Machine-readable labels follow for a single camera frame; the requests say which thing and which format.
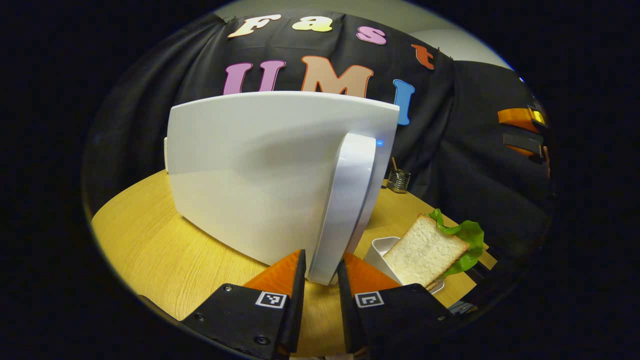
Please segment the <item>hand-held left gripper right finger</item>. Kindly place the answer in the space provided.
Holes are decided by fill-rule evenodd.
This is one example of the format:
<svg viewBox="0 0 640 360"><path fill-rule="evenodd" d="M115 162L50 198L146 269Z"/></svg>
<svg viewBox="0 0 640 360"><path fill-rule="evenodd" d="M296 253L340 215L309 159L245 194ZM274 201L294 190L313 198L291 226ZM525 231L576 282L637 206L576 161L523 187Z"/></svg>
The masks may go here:
<svg viewBox="0 0 640 360"><path fill-rule="evenodd" d="M430 354L463 325L422 285L401 285L352 253L337 275L348 353Z"/></svg>

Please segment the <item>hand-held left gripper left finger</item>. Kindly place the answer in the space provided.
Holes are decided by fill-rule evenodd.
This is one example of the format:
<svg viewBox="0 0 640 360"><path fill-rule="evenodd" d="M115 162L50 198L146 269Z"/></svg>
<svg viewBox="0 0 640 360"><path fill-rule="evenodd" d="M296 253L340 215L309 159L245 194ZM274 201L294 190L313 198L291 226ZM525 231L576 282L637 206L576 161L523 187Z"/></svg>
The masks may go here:
<svg viewBox="0 0 640 360"><path fill-rule="evenodd" d="M296 250L244 285L220 285L181 323L241 358L288 360L298 350L306 268L306 251Z"/></svg>

